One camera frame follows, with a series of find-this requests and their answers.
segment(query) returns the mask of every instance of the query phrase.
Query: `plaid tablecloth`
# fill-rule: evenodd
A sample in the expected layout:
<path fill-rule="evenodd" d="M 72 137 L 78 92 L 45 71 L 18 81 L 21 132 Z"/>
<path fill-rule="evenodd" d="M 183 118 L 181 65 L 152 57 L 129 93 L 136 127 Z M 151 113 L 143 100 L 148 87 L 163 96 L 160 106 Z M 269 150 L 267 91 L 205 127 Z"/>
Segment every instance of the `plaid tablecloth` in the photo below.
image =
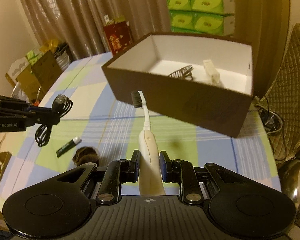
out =
<path fill-rule="evenodd" d="M 39 148 L 34 140 L 38 125 L 26 132 L 6 134 L 1 151 L 10 151 L 13 156 L 0 184 L 0 209 L 14 192 L 74 168 L 76 148 L 59 159 L 56 150 L 76 136 L 82 139 L 77 148 L 93 146 L 99 150 L 101 166 L 130 159 L 133 150 L 139 148 L 143 111 L 114 98 L 101 69 L 111 57 L 105 53 L 71 63 L 44 97 L 40 106 L 51 107 L 58 94 L 65 94 L 74 103 L 53 127 L 47 146 Z M 269 141 L 253 107 L 237 139 L 157 113 L 151 113 L 151 127 L 159 151 L 167 151 L 172 160 L 183 159 L 200 167 L 217 163 L 281 190 Z M 165 184 L 165 188 L 167 194 L 178 193 L 176 184 Z M 122 193 L 138 195 L 138 184 L 124 184 Z"/>

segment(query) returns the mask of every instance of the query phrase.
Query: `white toothbrush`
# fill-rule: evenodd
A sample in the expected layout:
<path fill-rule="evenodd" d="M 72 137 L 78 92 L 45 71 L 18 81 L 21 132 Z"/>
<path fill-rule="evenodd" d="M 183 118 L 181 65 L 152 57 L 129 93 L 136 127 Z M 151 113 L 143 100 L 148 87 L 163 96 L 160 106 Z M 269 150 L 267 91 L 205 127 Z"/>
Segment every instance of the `white toothbrush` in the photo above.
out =
<path fill-rule="evenodd" d="M 140 195 L 165 195 L 159 163 L 157 142 L 150 127 L 150 116 L 146 105 L 146 99 L 142 91 L 132 92 L 133 105 L 143 108 L 145 122 L 143 130 L 139 134 L 139 147 L 141 152 L 139 171 Z"/>

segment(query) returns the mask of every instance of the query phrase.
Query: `green tissue package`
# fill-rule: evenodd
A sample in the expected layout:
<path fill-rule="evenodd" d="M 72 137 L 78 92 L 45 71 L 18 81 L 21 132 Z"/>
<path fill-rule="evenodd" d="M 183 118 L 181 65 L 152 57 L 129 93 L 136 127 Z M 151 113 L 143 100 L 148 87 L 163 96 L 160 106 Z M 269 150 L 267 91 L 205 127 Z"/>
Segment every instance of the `green tissue package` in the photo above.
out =
<path fill-rule="evenodd" d="M 219 36 L 234 34 L 234 15 L 193 12 L 194 30 Z"/>
<path fill-rule="evenodd" d="M 181 29 L 181 28 L 176 28 L 176 27 L 171 27 L 171 31 L 173 33 L 202 33 L 194 30 L 187 30 L 187 29 Z"/>
<path fill-rule="evenodd" d="M 190 0 L 167 0 L 169 10 L 191 11 Z"/>
<path fill-rule="evenodd" d="M 191 9 L 220 15 L 234 14 L 234 0 L 191 0 Z"/>
<path fill-rule="evenodd" d="M 187 11 L 169 11 L 172 27 L 193 30 L 193 13 Z"/>

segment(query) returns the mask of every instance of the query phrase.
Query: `beige curtain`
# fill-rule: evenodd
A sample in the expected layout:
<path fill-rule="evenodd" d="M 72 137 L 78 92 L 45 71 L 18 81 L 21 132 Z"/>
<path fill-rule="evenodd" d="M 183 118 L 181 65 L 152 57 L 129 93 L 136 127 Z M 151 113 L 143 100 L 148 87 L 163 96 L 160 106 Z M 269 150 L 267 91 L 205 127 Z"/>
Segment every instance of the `beige curtain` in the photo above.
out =
<path fill-rule="evenodd" d="M 134 39 L 170 29 L 166 0 L 21 0 L 39 44 L 66 41 L 76 59 L 103 53 L 104 15 L 124 15 Z"/>
<path fill-rule="evenodd" d="M 235 0 L 234 37 L 252 45 L 255 95 L 266 93 L 280 68 L 289 13 L 290 0 Z"/>

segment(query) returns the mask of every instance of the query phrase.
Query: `quilted chair cover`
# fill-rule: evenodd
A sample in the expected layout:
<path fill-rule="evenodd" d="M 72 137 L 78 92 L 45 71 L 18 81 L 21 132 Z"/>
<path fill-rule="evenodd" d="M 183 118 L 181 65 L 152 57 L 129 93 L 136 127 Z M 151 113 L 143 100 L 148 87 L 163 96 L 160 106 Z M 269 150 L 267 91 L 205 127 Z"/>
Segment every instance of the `quilted chair cover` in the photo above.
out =
<path fill-rule="evenodd" d="M 269 100 L 269 109 L 284 120 L 283 131 L 269 136 L 274 157 L 280 163 L 294 158 L 300 150 L 300 23 L 291 32 L 287 52 L 266 97 Z M 267 107 L 264 97 L 261 104 Z"/>

